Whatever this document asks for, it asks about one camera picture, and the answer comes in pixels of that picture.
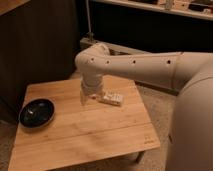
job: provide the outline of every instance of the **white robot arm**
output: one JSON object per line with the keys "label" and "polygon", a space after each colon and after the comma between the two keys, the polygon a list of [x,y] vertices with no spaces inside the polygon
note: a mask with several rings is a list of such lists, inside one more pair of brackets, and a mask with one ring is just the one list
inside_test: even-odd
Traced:
{"label": "white robot arm", "polygon": [[110,56],[99,43],[80,52],[76,66],[85,95],[102,91],[102,76],[120,76],[180,92],[170,130],[166,171],[213,170],[213,54]]}

